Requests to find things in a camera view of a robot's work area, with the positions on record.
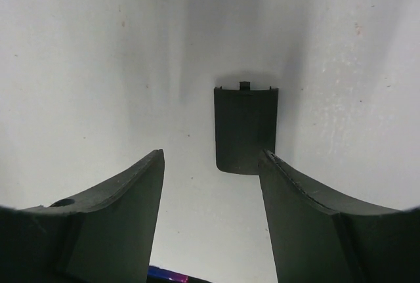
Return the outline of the black battery compartment cover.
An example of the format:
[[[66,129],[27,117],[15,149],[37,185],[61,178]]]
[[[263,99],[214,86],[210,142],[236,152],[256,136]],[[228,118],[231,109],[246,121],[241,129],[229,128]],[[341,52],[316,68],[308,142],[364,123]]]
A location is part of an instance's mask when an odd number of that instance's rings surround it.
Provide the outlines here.
[[[216,87],[213,94],[218,170],[258,175],[260,153],[276,149],[279,89],[252,89],[241,81],[238,89]]]

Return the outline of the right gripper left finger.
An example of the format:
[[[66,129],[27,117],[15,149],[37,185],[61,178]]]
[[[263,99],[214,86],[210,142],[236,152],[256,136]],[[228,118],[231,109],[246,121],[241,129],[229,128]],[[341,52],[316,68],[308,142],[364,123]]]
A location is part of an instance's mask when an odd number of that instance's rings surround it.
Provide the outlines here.
[[[145,282],[164,171],[153,150],[51,206],[2,207],[1,281]]]

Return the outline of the purple blue AAA battery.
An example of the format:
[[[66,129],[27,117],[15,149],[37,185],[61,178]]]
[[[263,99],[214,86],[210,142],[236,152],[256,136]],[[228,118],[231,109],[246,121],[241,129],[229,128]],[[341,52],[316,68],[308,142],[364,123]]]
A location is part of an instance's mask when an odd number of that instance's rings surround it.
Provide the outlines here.
[[[148,278],[163,280],[165,282],[187,283],[189,281],[188,275],[173,272],[167,269],[162,269],[162,268],[151,266],[151,265],[148,268]]]

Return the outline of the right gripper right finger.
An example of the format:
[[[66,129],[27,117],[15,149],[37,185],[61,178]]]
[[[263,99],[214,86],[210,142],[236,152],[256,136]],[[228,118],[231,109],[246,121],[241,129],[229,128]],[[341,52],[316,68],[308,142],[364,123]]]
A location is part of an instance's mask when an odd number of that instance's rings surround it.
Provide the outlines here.
[[[371,204],[275,154],[259,178],[279,282],[418,282],[419,209]]]

